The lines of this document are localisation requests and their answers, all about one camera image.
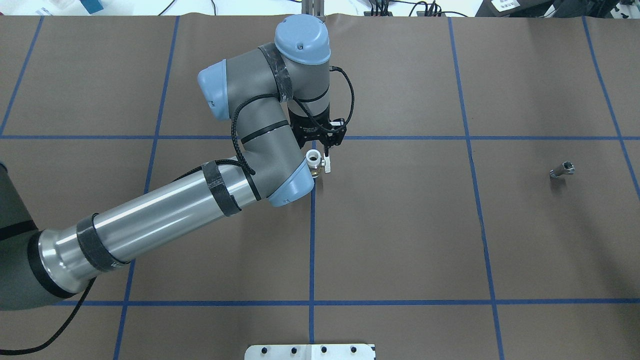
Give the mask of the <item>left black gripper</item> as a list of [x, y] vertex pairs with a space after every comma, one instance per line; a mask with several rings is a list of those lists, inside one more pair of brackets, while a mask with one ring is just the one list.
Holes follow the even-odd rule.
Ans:
[[328, 158], [330, 156], [330, 148], [342, 144], [347, 130], [346, 125], [331, 126], [329, 124], [329, 115], [330, 107], [327, 107], [320, 114], [314, 115], [318, 125], [329, 129], [324, 132], [306, 114], [302, 113], [300, 115], [291, 109], [291, 130], [297, 145], [303, 147], [307, 142], [320, 141], [323, 145], [323, 157]]

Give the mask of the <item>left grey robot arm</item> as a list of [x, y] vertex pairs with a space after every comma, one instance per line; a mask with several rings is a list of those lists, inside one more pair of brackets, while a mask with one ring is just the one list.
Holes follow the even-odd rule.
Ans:
[[330, 120], [329, 29], [292, 14], [274, 41], [201, 70], [213, 116], [230, 121], [234, 157], [204, 162], [172, 182], [64, 228], [40, 229], [1, 165], [1, 310], [54, 305], [100, 275], [266, 199], [283, 207], [309, 194], [302, 147], [346, 129]]

